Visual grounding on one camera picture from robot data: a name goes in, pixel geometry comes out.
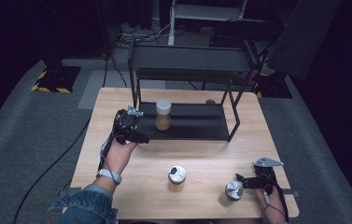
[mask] jar lid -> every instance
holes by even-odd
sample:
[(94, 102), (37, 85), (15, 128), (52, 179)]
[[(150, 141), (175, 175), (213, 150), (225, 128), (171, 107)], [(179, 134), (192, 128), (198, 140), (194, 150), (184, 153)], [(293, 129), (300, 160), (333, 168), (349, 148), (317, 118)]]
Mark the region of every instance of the jar lid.
[(169, 171), (169, 179), (173, 184), (181, 184), (187, 177), (187, 172), (181, 166), (174, 166)]
[(242, 183), (233, 180), (225, 187), (225, 193), (231, 200), (238, 201), (243, 197), (245, 189)]
[(172, 108), (172, 102), (168, 99), (161, 99), (156, 102), (156, 112), (160, 115), (167, 115)]

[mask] black curtain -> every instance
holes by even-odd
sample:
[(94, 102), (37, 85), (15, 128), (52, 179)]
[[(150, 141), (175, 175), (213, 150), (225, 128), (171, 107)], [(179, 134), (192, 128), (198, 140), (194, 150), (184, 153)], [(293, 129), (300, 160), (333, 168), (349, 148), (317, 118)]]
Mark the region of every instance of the black curtain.
[(152, 26), (152, 0), (126, 0), (121, 1), (122, 22), (129, 22), (130, 27), (137, 25), (141, 29), (151, 29)]
[(268, 67), (305, 79), (342, 0), (300, 0)]
[[(100, 1), (103, 4), (99, 6), (96, 2), (99, 1), (9, 0), (30, 35), (40, 38), (39, 43), (50, 43), (60, 57), (103, 49), (106, 41), (101, 23), (107, 26), (110, 35), (119, 31), (119, 0)], [(107, 13), (100, 15), (98, 9)]]
[(352, 0), (342, 1), (306, 80), (292, 81), (352, 188)]
[(40, 51), (40, 56), (45, 65), (50, 69), (60, 69), (63, 67), (62, 58), (58, 56), (50, 39), (50, 32), (43, 22), (40, 8), (42, 5), (38, 1), (19, 0), (10, 1), (12, 11), (17, 15), (19, 22), (27, 30), (29, 37), (35, 42)]

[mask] wristwatch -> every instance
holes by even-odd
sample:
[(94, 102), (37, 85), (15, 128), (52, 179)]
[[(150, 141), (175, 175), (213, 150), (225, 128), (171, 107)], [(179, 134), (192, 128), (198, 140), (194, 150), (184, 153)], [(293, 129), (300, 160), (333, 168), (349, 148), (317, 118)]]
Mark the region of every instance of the wristwatch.
[(106, 176), (108, 178), (113, 179), (117, 185), (119, 185), (120, 182), (122, 181), (122, 177), (119, 174), (106, 169), (101, 169), (97, 172), (96, 177), (100, 177), (100, 176)]

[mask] silver lid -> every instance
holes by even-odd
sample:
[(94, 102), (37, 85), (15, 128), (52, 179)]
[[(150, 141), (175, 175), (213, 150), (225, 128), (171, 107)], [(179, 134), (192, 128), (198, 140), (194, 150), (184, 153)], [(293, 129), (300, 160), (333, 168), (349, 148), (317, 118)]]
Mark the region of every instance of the silver lid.
[(169, 179), (173, 184), (181, 184), (187, 177), (187, 172), (181, 166), (174, 166), (169, 171)]
[(245, 189), (243, 188), (243, 184), (239, 181), (231, 181), (225, 187), (225, 193), (233, 201), (237, 201), (242, 199)]

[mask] black stand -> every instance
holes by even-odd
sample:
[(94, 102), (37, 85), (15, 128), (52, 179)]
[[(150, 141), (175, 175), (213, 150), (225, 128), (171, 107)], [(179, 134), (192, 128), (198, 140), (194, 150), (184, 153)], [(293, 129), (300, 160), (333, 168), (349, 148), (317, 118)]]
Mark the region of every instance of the black stand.
[(32, 39), (35, 41), (47, 66), (41, 73), (32, 91), (72, 92), (80, 67), (62, 65), (60, 58), (49, 39), (44, 22), (41, 20), (39, 10), (41, 6), (36, 0), (11, 1), (13, 10), (18, 15)]
[(287, 74), (275, 71), (271, 75), (257, 74), (254, 76), (253, 91), (258, 97), (268, 98), (292, 98), (292, 94), (287, 86)]
[[(240, 49), (195, 48), (137, 45), (134, 38), (129, 49), (128, 64), (134, 107), (144, 112), (138, 125), (140, 133), (150, 133), (151, 139), (206, 139), (230, 142), (240, 125), (236, 110), (246, 85), (233, 99), (232, 80), (248, 72), (246, 81), (258, 63), (252, 43), (243, 42)], [(160, 132), (155, 128), (156, 106), (142, 100), (140, 80), (211, 81), (227, 84), (221, 102), (207, 104), (172, 104), (172, 126)], [(229, 133), (223, 105), (229, 97), (235, 125)]]

